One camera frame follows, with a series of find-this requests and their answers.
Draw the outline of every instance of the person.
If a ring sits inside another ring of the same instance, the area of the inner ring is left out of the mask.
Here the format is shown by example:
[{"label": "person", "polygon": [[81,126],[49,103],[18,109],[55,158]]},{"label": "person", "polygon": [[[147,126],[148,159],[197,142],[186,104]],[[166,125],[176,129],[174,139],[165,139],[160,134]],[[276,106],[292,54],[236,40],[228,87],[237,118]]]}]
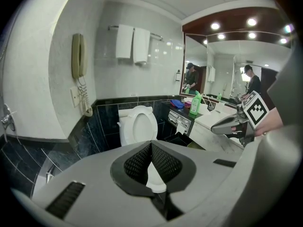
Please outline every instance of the person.
[{"label": "person", "polygon": [[248,85],[248,90],[245,94],[241,95],[241,101],[249,96],[252,91],[256,91],[257,93],[261,94],[261,82],[260,78],[256,76],[252,70],[250,65],[246,65],[244,67],[244,73],[250,77],[250,83]]},{"label": "person", "polygon": [[195,95],[196,90],[199,91],[199,89],[197,89],[199,73],[195,70],[195,66],[193,63],[189,63],[187,65],[187,69],[188,71],[185,74],[185,85],[189,85],[189,94]]},{"label": "person", "polygon": [[283,122],[277,108],[269,111],[264,120],[256,127],[255,136],[260,136],[272,130],[283,127]]}]

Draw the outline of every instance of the toilet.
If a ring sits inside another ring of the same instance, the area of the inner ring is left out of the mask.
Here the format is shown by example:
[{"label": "toilet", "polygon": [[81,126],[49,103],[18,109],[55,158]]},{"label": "toilet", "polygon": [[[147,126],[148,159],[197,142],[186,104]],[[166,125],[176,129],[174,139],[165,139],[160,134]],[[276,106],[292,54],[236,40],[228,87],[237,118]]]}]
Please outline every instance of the toilet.
[{"label": "toilet", "polygon": [[[137,142],[156,140],[158,124],[152,107],[137,106],[133,109],[119,110],[119,131],[121,146],[127,146]],[[154,193],[166,191],[166,184],[151,162],[148,167],[148,181],[146,186]]]}]

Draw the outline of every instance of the green bottle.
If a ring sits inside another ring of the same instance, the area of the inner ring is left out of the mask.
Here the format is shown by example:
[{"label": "green bottle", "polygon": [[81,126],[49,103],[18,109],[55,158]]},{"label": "green bottle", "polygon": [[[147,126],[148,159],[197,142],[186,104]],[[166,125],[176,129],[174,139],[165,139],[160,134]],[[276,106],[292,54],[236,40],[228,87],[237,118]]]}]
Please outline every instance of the green bottle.
[{"label": "green bottle", "polygon": [[201,94],[196,91],[196,96],[193,98],[193,101],[191,101],[191,107],[190,107],[190,110],[189,110],[189,113],[190,114],[193,114],[193,115],[197,115],[198,112],[199,112],[199,107],[200,107],[200,104],[201,104]]},{"label": "green bottle", "polygon": [[219,95],[217,96],[217,99],[218,99],[218,100],[221,100],[221,97],[222,97],[222,94],[219,93]]}]

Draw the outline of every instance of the recessed light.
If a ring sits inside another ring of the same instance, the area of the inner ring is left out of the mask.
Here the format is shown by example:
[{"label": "recessed light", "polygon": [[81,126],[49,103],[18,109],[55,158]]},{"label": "recessed light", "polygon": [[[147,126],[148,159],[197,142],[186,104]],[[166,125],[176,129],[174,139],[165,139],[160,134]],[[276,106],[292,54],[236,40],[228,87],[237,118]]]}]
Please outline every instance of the recessed light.
[{"label": "recessed light", "polygon": [[257,21],[256,21],[255,19],[253,19],[253,18],[249,18],[249,19],[247,20],[247,24],[248,24],[249,26],[255,26],[255,25],[257,24]]},{"label": "recessed light", "polygon": [[293,30],[293,26],[292,25],[286,25],[284,27],[284,30],[286,33],[290,33]]},{"label": "recessed light", "polygon": [[282,43],[282,44],[285,44],[286,42],[287,42],[287,40],[286,39],[280,39],[280,42]]},{"label": "recessed light", "polygon": [[219,25],[218,23],[212,23],[212,24],[210,25],[210,27],[211,27],[212,29],[218,29],[218,28],[220,28],[220,25]]},{"label": "recessed light", "polygon": [[225,39],[225,35],[224,34],[219,34],[218,39],[220,39],[220,40]]},{"label": "recessed light", "polygon": [[251,39],[254,39],[254,38],[256,38],[256,34],[255,33],[249,33],[248,37],[251,38]]}]

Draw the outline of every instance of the blue item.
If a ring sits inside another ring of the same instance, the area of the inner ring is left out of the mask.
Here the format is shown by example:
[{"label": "blue item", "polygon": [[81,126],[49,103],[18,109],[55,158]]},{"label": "blue item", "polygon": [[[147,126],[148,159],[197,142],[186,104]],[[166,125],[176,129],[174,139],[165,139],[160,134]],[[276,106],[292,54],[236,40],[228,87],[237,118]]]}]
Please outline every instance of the blue item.
[{"label": "blue item", "polygon": [[173,105],[175,105],[176,108],[178,108],[178,109],[184,108],[184,103],[182,103],[180,100],[171,99],[170,102],[171,102]]}]

